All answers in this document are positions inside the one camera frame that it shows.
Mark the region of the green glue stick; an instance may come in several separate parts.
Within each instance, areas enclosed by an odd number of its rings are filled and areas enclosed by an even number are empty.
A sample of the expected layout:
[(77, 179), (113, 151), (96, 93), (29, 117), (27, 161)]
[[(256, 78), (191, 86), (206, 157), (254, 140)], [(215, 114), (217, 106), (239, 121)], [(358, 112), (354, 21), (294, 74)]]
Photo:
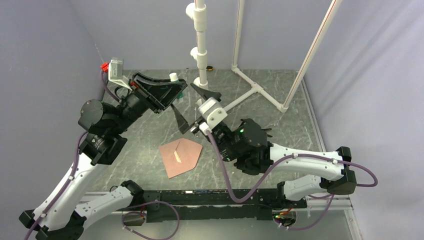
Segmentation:
[(180, 88), (179, 94), (176, 97), (176, 100), (179, 102), (183, 98), (183, 96), (184, 96), (184, 93), (183, 93), (184, 90), (182, 89), (182, 85), (181, 84), (176, 84), (176, 83), (179, 83), (180, 82), (179, 76), (178, 76), (178, 74), (176, 72), (172, 72), (172, 73), (169, 74), (169, 79), (173, 83), (173, 86), (174, 87), (179, 87)]

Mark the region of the pink brown envelope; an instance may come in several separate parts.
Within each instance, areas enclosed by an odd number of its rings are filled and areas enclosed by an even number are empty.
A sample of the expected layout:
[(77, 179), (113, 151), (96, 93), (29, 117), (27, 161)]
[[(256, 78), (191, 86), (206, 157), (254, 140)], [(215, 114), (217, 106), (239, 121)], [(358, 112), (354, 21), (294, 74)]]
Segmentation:
[[(186, 138), (180, 138), (161, 145), (158, 150), (168, 178), (174, 178), (194, 169), (198, 163), (202, 149), (203, 146), (201, 144)], [(176, 161), (174, 151), (178, 152), (181, 163)]]

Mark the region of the cream paper letter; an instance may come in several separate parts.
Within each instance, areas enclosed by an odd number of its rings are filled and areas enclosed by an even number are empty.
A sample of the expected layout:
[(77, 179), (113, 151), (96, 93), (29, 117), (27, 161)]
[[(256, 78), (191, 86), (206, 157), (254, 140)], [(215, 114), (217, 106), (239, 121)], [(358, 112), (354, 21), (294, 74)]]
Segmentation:
[(174, 157), (175, 157), (175, 160), (178, 162), (178, 163), (181, 163), (182, 161), (181, 161), (181, 158), (180, 158), (180, 156), (179, 156), (179, 153), (177, 152), (177, 151), (174, 151)]

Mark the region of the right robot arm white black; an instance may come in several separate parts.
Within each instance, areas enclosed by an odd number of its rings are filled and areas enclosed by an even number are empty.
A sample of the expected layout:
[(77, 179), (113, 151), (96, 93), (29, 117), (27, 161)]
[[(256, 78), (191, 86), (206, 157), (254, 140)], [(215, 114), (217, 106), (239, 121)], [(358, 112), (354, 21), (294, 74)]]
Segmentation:
[[(212, 144), (220, 165), (230, 197), (236, 203), (245, 202), (261, 185), (271, 171), (292, 171), (305, 176), (282, 184), (275, 194), (276, 203), (289, 207), (294, 201), (315, 193), (350, 195), (358, 186), (356, 175), (349, 167), (350, 149), (341, 147), (337, 151), (316, 152), (281, 146), (269, 141), (268, 129), (262, 128), (252, 118), (243, 118), (238, 128), (232, 130), (225, 123), (227, 112), (220, 104), (221, 94), (192, 85), (205, 100), (198, 108), (200, 117), (188, 124), (187, 120), (172, 106), (182, 133), (201, 132)], [(244, 174), (262, 175), (252, 189), (242, 198), (233, 192), (226, 162)]]

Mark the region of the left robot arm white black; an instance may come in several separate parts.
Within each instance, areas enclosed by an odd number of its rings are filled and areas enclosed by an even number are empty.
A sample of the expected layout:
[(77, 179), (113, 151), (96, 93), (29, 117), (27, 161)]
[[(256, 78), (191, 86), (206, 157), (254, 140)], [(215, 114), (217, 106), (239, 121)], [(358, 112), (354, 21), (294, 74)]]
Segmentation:
[(40, 206), (19, 216), (28, 232), (38, 240), (77, 240), (86, 228), (111, 212), (139, 209), (144, 190), (132, 180), (90, 202), (81, 203), (81, 199), (124, 148), (127, 139), (123, 133), (145, 112), (166, 110), (187, 86), (175, 74), (157, 79), (137, 72), (125, 81), (128, 94), (117, 105), (98, 99), (84, 103), (78, 120), (84, 133), (69, 170)]

